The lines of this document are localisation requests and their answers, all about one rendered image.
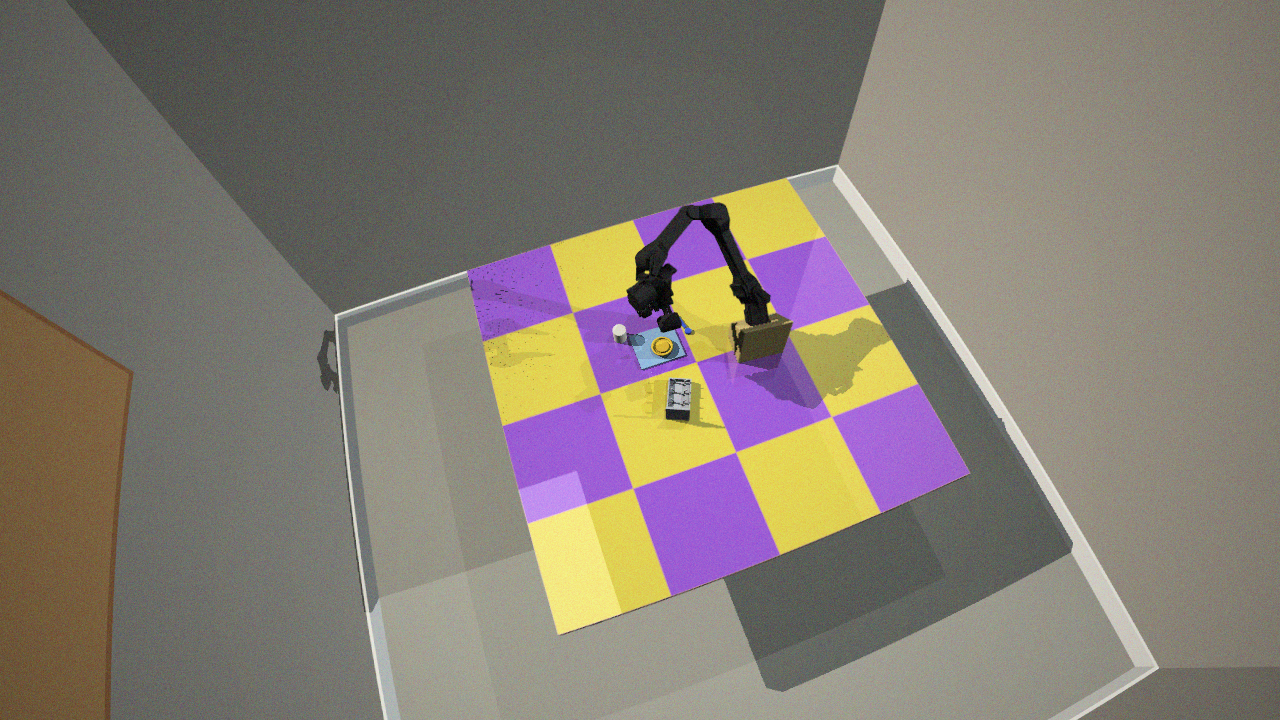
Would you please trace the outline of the grey dish rack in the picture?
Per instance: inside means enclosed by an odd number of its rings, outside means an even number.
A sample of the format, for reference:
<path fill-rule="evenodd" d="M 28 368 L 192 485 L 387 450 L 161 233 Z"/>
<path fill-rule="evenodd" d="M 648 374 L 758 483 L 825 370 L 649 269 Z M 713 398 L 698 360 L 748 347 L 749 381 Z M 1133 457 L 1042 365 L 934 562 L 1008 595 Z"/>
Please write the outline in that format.
<path fill-rule="evenodd" d="M 691 383 L 692 379 L 669 377 L 666 419 L 689 421 Z"/>

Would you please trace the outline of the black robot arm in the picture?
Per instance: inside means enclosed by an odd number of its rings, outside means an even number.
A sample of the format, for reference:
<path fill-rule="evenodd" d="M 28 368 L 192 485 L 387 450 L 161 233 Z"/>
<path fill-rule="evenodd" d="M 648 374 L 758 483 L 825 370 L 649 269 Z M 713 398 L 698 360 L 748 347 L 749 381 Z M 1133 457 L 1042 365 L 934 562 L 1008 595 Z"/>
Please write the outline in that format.
<path fill-rule="evenodd" d="M 742 254 L 739 251 L 739 246 L 733 240 L 733 234 L 730 231 L 730 214 L 723 202 L 710 202 L 703 206 L 684 206 L 678 208 L 675 218 L 666 227 L 664 231 L 654 240 L 641 249 L 635 256 L 636 264 L 636 281 L 632 287 L 628 287 L 626 292 L 628 293 L 628 304 L 636 310 L 639 316 L 646 318 L 652 316 L 652 311 L 659 311 L 657 301 L 658 295 L 669 293 L 672 288 L 672 275 L 678 272 L 669 263 L 664 265 L 669 249 L 684 233 L 692 220 L 700 220 L 701 224 L 714 234 L 717 243 L 721 247 L 721 252 L 724 256 L 730 272 L 733 275 L 733 282 L 730 284 L 733 297 L 739 299 L 740 304 L 745 305 L 744 316 L 749 325 L 759 325 L 771 322 L 767 313 L 767 305 L 771 304 L 771 295 L 762 290 L 762 284 L 756 281 L 755 275 L 748 270 L 746 263 L 742 259 Z M 648 270 L 649 273 L 645 273 Z"/>

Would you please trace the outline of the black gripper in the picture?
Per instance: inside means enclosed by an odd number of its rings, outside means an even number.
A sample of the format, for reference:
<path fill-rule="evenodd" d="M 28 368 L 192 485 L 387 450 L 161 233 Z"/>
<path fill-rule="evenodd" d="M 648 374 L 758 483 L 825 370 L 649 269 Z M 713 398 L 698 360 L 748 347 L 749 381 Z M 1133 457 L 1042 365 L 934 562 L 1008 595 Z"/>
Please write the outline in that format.
<path fill-rule="evenodd" d="M 675 296 L 672 288 L 671 288 L 669 293 L 658 295 L 657 299 L 654 300 L 654 301 L 657 301 L 659 309 L 662 309 L 663 313 L 664 313 L 664 315 L 657 318 L 657 323 L 658 323 L 662 333 L 666 333 L 668 331 L 678 329 L 682 325 L 682 322 L 681 322 L 681 319 L 678 316 L 678 313 L 672 313 L 672 310 L 669 307 L 669 305 L 675 304 L 673 299 L 671 296 Z"/>

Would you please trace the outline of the light blue square mat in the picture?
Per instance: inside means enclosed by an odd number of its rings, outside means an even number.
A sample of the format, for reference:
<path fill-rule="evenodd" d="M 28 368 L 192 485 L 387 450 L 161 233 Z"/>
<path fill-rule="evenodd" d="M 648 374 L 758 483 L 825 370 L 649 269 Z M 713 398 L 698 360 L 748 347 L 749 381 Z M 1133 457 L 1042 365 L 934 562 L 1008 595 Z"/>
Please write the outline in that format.
<path fill-rule="evenodd" d="M 654 340 L 657 340 L 658 337 L 667 337 L 667 338 L 669 338 L 672 341 L 673 350 L 672 350 L 671 354 L 668 354 L 666 356 L 658 356 L 657 354 L 654 354 L 652 351 L 652 342 Z M 685 356 L 684 348 L 682 348 L 682 346 L 681 346 L 681 343 L 678 341 L 678 337 L 677 337 L 677 334 L 676 334 L 675 331 L 668 331 L 666 333 L 662 333 L 660 328 L 657 327 L 657 328 L 654 328 L 652 331 L 644 331 L 641 333 L 628 336 L 628 340 L 631 341 L 631 345 L 634 346 L 634 351 L 636 354 L 637 363 L 640 364 L 641 369 L 646 369 L 646 368 L 650 368 L 650 366 L 657 366 L 657 365 L 659 365 L 662 363 L 668 363 L 668 361 L 675 360 L 677 357 L 684 357 Z"/>

